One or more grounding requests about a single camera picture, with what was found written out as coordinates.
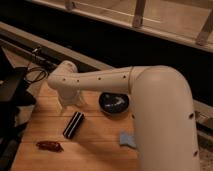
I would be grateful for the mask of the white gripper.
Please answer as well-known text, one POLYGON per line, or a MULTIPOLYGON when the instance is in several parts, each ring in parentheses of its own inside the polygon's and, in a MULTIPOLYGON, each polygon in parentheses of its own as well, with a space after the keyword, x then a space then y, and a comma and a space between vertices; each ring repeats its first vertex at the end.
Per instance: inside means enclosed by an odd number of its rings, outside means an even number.
POLYGON ((81 107, 84 104, 83 95, 80 90, 59 91, 58 100, 61 105, 61 113, 64 113, 68 106, 81 107))

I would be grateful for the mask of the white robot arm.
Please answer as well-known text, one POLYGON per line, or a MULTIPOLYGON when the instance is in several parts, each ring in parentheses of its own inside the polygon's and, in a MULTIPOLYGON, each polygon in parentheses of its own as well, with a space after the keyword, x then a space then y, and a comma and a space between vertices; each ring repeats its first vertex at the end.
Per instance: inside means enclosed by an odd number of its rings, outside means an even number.
POLYGON ((193 98, 185 77, 168 66, 79 73, 64 61, 48 77, 61 105, 81 90, 129 94, 140 171, 200 171, 193 98))

